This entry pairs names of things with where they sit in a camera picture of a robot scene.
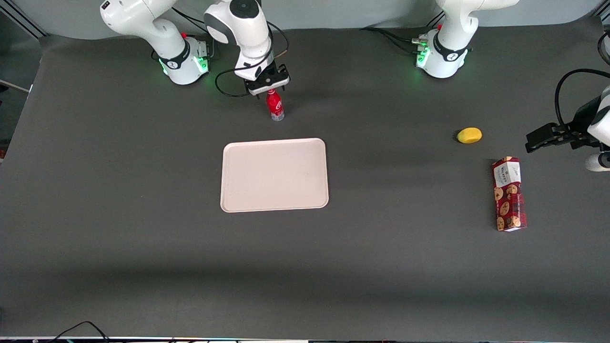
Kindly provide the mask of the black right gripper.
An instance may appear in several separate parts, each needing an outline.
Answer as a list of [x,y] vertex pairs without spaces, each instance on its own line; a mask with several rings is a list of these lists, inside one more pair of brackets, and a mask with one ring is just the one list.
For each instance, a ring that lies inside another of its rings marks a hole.
[[[270,63],[263,70],[256,80],[244,80],[245,86],[285,86],[290,82],[290,74],[285,64],[277,66],[276,63]],[[285,91],[285,87],[277,87],[276,91]],[[258,93],[257,99],[261,99],[264,93]]]

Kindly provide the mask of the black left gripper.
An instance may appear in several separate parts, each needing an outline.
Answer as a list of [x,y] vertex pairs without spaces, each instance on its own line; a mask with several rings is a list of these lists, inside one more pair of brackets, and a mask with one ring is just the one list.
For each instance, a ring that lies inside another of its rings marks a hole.
[[560,124],[547,123],[526,135],[525,149],[527,153],[533,153],[547,146],[559,146],[570,143],[573,150],[590,146],[603,149],[603,143],[588,133],[592,124],[598,123],[602,115],[599,114],[601,95],[581,106],[568,127],[577,139],[571,139],[566,133],[566,128]]

